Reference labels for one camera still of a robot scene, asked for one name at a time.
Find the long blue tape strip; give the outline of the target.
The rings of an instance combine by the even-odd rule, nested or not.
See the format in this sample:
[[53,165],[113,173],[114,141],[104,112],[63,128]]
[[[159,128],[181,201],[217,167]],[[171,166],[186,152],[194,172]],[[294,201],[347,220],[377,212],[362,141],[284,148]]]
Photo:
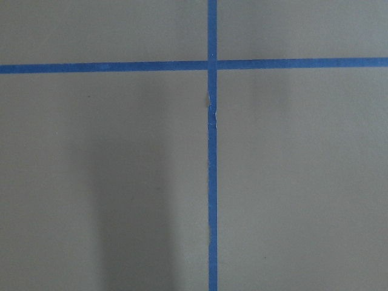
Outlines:
[[346,67],[387,67],[387,58],[301,58],[208,61],[91,62],[63,64],[9,64],[1,74],[94,73],[197,71],[214,66],[218,70],[312,69]]

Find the crossing blue tape strip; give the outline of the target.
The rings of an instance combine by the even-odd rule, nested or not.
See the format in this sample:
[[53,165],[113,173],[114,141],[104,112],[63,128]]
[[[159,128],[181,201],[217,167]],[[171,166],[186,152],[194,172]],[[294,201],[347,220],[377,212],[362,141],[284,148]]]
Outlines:
[[217,1],[207,4],[209,290],[218,290]]

